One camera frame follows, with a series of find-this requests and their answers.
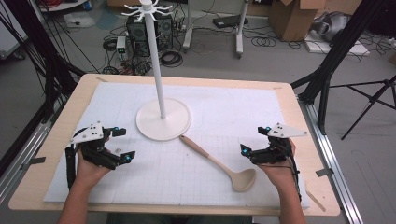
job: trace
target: forearm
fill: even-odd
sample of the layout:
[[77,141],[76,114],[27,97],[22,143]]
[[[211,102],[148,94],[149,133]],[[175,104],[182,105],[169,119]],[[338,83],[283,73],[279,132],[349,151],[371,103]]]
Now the forearm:
[[90,190],[75,183],[70,189],[58,224],[85,224]]
[[280,199],[280,224],[304,224],[305,217],[294,185],[277,188]]

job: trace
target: gray floor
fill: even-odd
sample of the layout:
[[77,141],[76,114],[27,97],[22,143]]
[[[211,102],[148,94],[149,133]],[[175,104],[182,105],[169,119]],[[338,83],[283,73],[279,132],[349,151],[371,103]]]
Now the gray floor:
[[[93,64],[101,67],[105,57],[105,51],[102,49],[103,37],[109,35],[111,29],[123,25],[124,19],[112,14],[113,12],[107,10],[104,5],[96,5],[89,13],[97,23],[91,28],[73,30],[70,35]],[[212,18],[201,18],[196,24],[215,28],[211,23]],[[247,28],[263,27],[266,24],[264,18],[250,18]],[[86,71],[93,70],[71,41],[66,40],[65,45],[75,66]],[[376,45],[366,47],[375,49]],[[396,70],[395,65],[388,62],[388,58],[394,52],[395,50],[388,51],[387,54],[381,55],[373,50],[362,61],[354,56],[346,57],[333,75],[332,85],[392,78]],[[299,49],[292,49],[287,43],[276,41],[276,46],[264,48],[253,46],[250,39],[244,38],[244,54],[238,59],[233,35],[219,35],[208,31],[194,31],[191,49],[182,56],[184,61],[180,67],[162,67],[164,77],[291,83],[315,71],[325,57],[323,54],[308,53],[303,44]],[[41,106],[44,97],[29,60],[8,59],[0,63],[0,69],[0,118],[3,128],[0,133],[1,157]],[[374,94],[381,87],[382,85],[370,85],[360,89]],[[300,87],[295,93],[303,90],[304,87]],[[381,99],[393,104],[390,90],[386,91]],[[347,88],[330,89],[326,118],[327,136],[364,223],[394,223],[395,111],[379,104],[374,105],[346,140],[340,140],[367,103],[367,98]],[[58,213],[52,212],[11,211],[7,208],[7,201],[8,198],[0,206],[2,223],[27,223],[32,220],[34,223],[54,223],[58,217]],[[89,223],[104,223],[105,216],[106,214],[90,213]],[[277,223],[277,219],[268,217],[267,223]],[[340,215],[309,217],[308,223],[347,222],[344,216]]]

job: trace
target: human hand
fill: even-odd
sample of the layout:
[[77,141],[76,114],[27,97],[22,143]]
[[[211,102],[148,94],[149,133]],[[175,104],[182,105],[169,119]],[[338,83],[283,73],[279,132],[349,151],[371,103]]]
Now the human hand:
[[[294,155],[295,145],[291,139],[289,139],[289,141],[291,144],[292,154]],[[263,163],[258,164],[258,166],[268,175],[271,183],[273,183],[277,189],[294,187],[294,178],[288,160],[274,164]]]
[[78,150],[78,169],[73,186],[78,185],[91,190],[109,171],[106,167],[96,166],[84,160],[81,150]]

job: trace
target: grid paper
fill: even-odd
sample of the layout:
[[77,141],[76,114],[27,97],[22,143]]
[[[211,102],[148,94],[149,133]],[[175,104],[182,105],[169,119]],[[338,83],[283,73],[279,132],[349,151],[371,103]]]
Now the grid paper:
[[[117,167],[101,180],[92,190],[90,203],[279,207],[275,187],[261,169],[241,156],[239,146],[268,146],[257,127],[283,122],[274,91],[163,86],[163,93],[189,108],[192,122],[186,136],[235,172],[256,169],[255,184],[246,192],[236,192],[230,177],[215,163],[179,139],[157,142],[143,136],[135,116],[142,105],[156,99],[154,85],[100,83],[76,131],[97,120],[105,128],[126,128],[126,135],[111,138],[106,147],[113,153],[121,148],[136,154],[131,163]],[[302,207],[306,208],[309,201],[302,178],[300,183]],[[44,201],[64,202],[67,193],[63,154]]]

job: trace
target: wooden ladle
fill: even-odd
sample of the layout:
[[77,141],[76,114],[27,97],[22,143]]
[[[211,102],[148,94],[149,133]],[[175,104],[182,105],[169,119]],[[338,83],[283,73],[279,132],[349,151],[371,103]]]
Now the wooden ladle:
[[181,135],[180,140],[189,146],[190,148],[194,149],[196,152],[204,156],[205,158],[210,159],[216,165],[218,165],[230,178],[231,182],[233,183],[233,189],[238,192],[247,191],[251,188],[254,184],[254,180],[256,179],[256,170],[255,169],[247,169],[240,173],[233,172],[229,168],[227,168],[224,164],[216,160],[214,157],[209,155],[205,150],[195,144],[190,138]]

